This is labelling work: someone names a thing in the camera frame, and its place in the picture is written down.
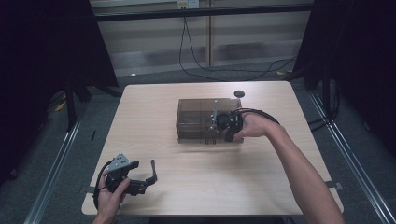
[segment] wooden table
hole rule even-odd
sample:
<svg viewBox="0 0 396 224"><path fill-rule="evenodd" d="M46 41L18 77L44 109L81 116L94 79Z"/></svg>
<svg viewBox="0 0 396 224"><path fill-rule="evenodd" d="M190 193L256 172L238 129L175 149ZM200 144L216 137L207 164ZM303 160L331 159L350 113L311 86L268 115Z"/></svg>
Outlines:
<svg viewBox="0 0 396 224"><path fill-rule="evenodd" d="M234 98L244 91L242 106L263 110L287 129L291 139L318 170L331 180L289 82L234 82L132 85L126 87L92 177L122 152L140 166L132 179L151 176L156 161L158 181L146 194L128 195L119 214L137 216L300 215L283 167L265 137L243 144L179 144L179 99ZM335 189L332 195L343 210ZM91 194L82 212L95 215Z"/></svg>

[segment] transparent plastic box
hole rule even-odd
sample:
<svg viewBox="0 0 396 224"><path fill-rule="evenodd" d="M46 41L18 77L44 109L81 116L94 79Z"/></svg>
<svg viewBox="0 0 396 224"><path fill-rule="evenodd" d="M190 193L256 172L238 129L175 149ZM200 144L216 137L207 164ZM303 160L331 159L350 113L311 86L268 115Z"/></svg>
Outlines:
<svg viewBox="0 0 396 224"><path fill-rule="evenodd" d="M214 119L217 114L230 114L240 106L239 99L180 99L177 110L179 143L225 143L225 132L220 132Z"/></svg>

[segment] finger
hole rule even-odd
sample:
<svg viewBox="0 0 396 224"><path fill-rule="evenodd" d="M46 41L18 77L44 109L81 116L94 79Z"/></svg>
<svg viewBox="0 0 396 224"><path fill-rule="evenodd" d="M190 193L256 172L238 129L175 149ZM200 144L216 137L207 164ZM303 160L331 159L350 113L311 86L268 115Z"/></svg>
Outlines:
<svg viewBox="0 0 396 224"><path fill-rule="evenodd" d="M122 193L128 188L130 182L131 180L129 178L122 180L113 194L115 194L117 197L120 197Z"/></svg>
<svg viewBox="0 0 396 224"><path fill-rule="evenodd" d="M123 200L125 199L125 197L126 197L126 194L121 195L121 201L120 201L121 203L123 203Z"/></svg>
<svg viewBox="0 0 396 224"><path fill-rule="evenodd" d="M108 174L107 170L102 172L102 175L100 176L100 180L99 180L99 185L98 185L99 189L102 189L106 186L105 177L107 176L107 174Z"/></svg>

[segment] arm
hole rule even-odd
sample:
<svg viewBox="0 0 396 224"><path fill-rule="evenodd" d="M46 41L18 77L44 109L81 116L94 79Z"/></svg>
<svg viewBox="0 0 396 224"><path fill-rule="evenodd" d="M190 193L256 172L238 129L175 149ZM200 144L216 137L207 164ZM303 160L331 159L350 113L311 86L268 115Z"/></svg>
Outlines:
<svg viewBox="0 0 396 224"><path fill-rule="evenodd" d="M243 115L244 128L235 138L266 136L274 146L290 182L294 199L308 223L345 223L317 170L293 143L285 128L256 114Z"/></svg>
<svg viewBox="0 0 396 224"><path fill-rule="evenodd" d="M117 187L114 193L108 191L105 188L105 177L107 172L103 172L99 182L99 208L93 224L111 224L116 218L116 214L119 211L120 204L125 198L123 192L128 188L130 179L124 179Z"/></svg>

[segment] human hand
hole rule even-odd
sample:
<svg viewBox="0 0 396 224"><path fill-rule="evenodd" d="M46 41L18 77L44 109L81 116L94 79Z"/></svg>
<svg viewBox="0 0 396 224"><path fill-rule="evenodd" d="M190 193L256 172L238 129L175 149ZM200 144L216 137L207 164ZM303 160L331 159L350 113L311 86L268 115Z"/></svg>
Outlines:
<svg viewBox="0 0 396 224"><path fill-rule="evenodd" d="M247 112L242 114L243 128L233 138L267 136L273 129L282 128L279 124L256 113Z"/></svg>
<svg viewBox="0 0 396 224"><path fill-rule="evenodd" d="M107 224L114 221L116 214L119 211L120 204L125 198L125 194L123 192L128 188L131 181L129 178L122 180L116 191L112 193L106 188L105 177L107 174L108 172L104 171L100 177L98 185L98 188L100 189L99 207L95 221L93 222L94 224Z"/></svg>

